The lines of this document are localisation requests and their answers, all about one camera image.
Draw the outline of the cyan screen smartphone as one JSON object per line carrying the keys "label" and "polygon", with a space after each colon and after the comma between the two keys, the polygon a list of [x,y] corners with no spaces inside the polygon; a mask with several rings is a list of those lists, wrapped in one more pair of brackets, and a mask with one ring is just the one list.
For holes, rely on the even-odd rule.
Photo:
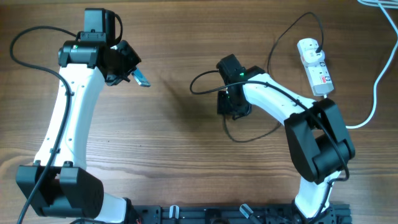
{"label": "cyan screen smartphone", "polygon": [[136,68],[132,72],[132,76],[139,86],[141,86],[141,87],[150,87],[151,86],[148,79],[143,75],[143,73],[138,68]]}

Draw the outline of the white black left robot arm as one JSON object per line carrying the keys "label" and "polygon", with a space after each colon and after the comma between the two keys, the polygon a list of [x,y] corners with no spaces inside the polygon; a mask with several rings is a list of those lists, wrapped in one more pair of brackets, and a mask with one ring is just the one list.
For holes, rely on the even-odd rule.
{"label": "white black left robot arm", "polygon": [[74,223],[140,223],[128,198],[104,191],[86,169],[86,145],[94,108],[104,86],[135,79],[148,87],[134,49],[116,32],[122,24],[113,11],[85,9],[84,28],[58,51],[60,84],[45,139],[16,182],[25,208],[38,216],[71,218]]}

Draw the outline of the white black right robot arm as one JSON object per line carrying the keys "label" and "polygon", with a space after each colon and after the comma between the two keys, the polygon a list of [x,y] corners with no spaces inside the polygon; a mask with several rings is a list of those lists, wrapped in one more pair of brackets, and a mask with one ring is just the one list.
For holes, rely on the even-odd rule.
{"label": "white black right robot arm", "polygon": [[275,82],[263,69],[243,67],[231,54],[216,64],[224,87],[218,93],[218,112],[233,119],[257,106],[285,129],[290,158],[301,176],[294,204],[307,223],[328,215],[328,200],[341,172],[348,171],[354,144],[338,106],[331,99],[302,97]]}

